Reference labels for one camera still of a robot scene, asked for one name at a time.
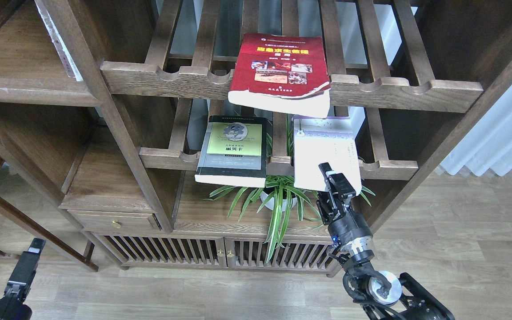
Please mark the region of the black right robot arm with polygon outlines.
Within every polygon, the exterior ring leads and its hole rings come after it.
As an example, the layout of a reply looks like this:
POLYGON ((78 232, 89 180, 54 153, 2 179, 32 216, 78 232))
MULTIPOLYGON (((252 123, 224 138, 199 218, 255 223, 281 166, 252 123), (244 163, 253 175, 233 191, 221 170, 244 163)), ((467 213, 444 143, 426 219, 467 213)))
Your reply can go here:
POLYGON ((351 205, 356 191, 328 163, 319 164, 319 169, 327 190, 319 192, 317 206, 333 241, 329 257, 343 268, 343 286, 353 302, 371 320, 452 320, 453 314, 409 274, 397 277, 374 269, 374 253, 368 247, 372 232, 351 205))

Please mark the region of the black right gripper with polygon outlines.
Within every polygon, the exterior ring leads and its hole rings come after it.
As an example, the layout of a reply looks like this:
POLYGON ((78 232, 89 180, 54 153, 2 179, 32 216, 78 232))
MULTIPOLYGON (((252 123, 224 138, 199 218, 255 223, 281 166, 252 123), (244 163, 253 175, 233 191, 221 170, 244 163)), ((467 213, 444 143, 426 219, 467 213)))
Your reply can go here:
POLYGON ((363 215, 354 211, 350 201, 356 191, 344 174, 332 170, 329 163, 319 164, 325 191, 318 192, 317 207, 329 233, 339 246, 350 246, 359 238, 372 239, 372 232, 363 215))

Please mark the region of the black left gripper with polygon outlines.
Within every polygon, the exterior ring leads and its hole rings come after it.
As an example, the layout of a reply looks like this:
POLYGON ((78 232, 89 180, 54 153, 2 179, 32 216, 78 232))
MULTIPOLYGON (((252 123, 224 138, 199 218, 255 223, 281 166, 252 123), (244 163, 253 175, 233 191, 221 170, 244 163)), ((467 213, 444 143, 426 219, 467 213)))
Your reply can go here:
POLYGON ((37 263, 45 243, 45 239, 34 238, 28 252, 23 252, 21 255, 7 282, 4 296, 0 298, 0 320, 29 320, 31 318, 32 310, 24 304, 24 301, 36 275, 37 263))

